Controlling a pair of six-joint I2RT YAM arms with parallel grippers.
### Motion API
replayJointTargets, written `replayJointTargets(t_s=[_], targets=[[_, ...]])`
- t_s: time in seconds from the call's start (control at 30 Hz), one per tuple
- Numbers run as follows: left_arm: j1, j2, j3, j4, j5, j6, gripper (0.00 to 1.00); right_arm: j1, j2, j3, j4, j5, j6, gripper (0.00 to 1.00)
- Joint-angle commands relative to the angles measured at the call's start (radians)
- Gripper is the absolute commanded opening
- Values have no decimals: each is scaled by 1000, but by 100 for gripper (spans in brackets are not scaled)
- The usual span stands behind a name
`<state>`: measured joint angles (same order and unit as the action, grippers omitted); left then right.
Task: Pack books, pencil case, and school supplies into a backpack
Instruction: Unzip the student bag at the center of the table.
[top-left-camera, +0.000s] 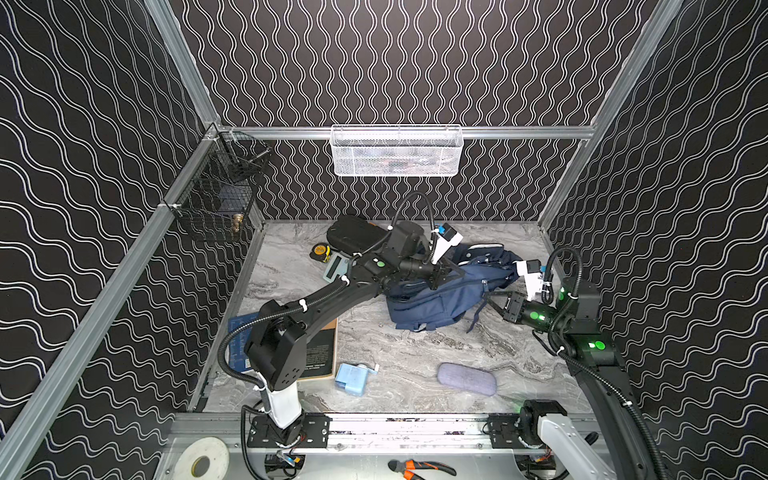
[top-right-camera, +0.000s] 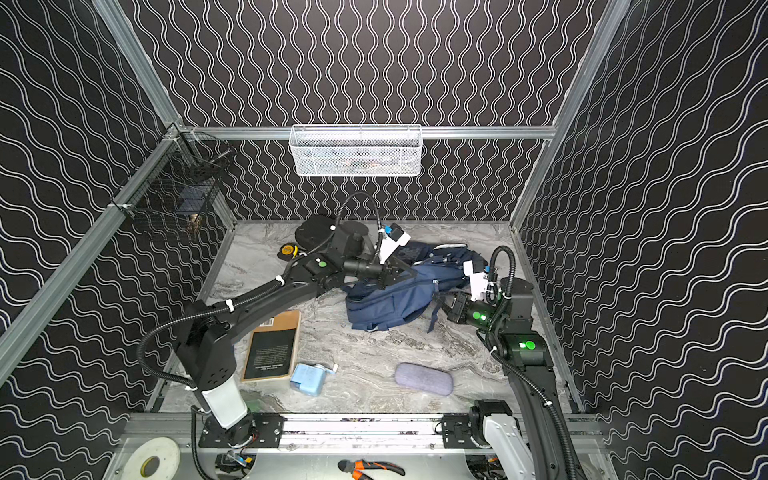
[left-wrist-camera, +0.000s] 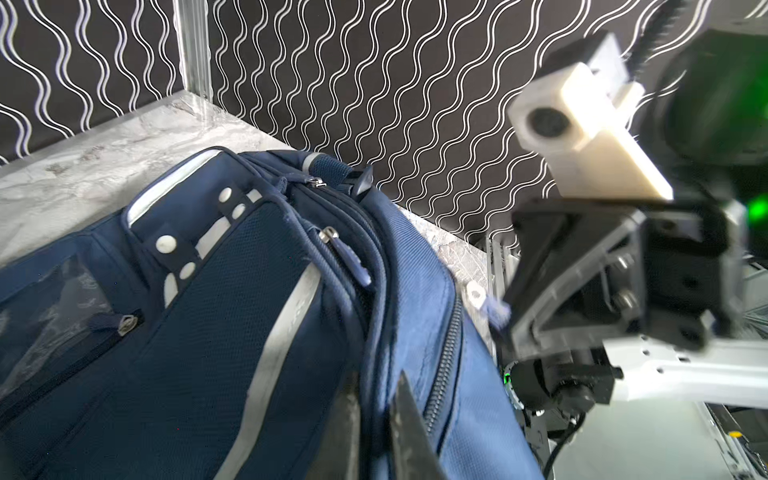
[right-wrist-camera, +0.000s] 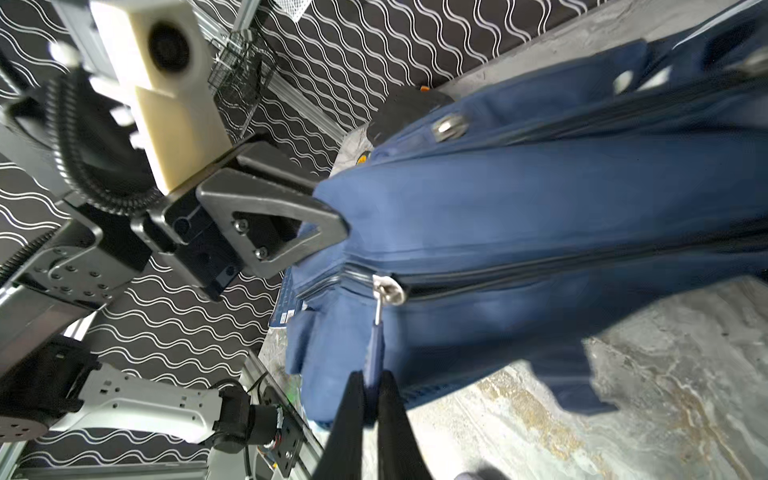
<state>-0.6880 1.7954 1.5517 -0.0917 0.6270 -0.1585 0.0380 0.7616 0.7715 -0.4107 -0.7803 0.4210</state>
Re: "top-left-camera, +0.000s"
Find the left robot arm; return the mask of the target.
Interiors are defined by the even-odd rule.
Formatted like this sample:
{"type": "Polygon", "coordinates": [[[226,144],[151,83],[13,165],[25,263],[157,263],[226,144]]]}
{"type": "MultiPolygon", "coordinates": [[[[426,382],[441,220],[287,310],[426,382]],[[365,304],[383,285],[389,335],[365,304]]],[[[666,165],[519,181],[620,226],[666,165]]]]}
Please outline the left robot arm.
{"type": "Polygon", "coordinates": [[[264,412],[280,432],[295,430],[303,415],[296,382],[306,368],[309,341],[353,307],[410,280],[432,290],[461,275],[446,253],[463,237],[449,223],[428,228],[396,215],[387,227],[342,216],[329,228],[331,246],[349,255],[345,272],[325,287],[281,305],[265,303],[231,330],[217,350],[221,370],[255,386],[264,412]]]}

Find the brown black book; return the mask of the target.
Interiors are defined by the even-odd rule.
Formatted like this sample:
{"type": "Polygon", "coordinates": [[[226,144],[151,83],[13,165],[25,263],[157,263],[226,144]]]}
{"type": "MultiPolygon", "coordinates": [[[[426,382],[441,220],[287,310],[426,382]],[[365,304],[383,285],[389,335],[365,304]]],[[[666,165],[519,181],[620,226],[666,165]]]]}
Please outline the brown black book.
{"type": "Polygon", "coordinates": [[[338,320],[319,330],[307,343],[306,367],[300,381],[331,378],[336,370],[338,320]]]}

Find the navy blue backpack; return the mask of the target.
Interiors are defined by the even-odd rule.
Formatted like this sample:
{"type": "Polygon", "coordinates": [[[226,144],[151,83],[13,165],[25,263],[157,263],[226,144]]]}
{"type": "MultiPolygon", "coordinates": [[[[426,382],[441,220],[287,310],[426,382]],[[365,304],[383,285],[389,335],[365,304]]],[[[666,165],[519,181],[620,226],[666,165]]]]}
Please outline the navy blue backpack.
{"type": "Polygon", "coordinates": [[[448,256],[464,272],[462,276],[452,273],[435,290],[421,279],[406,281],[387,295],[389,317],[397,329],[422,332],[452,325],[471,308],[483,308],[486,294],[519,278],[521,257],[500,243],[462,243],[448,256]]]}

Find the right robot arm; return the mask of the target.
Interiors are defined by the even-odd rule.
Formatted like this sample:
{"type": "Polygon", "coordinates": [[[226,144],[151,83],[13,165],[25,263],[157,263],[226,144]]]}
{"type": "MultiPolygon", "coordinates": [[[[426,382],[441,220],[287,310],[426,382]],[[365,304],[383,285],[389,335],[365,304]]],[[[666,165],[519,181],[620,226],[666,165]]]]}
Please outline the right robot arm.
{"type": "Polygon", "coordinates": [[[585,394],[610,458],[596,453],[554,400],[527,400],[517,431],[521,443],[547,448],[572,479],[667,479],[657,442],[632,393],[626,365],[598,325],[599,298],[583,278],[583,260],[572,247],[555,248],[545,265],[543,297],[516,292],[486,294],[503,320],[529,327],[550,355],[565,362],[585,394]]]}

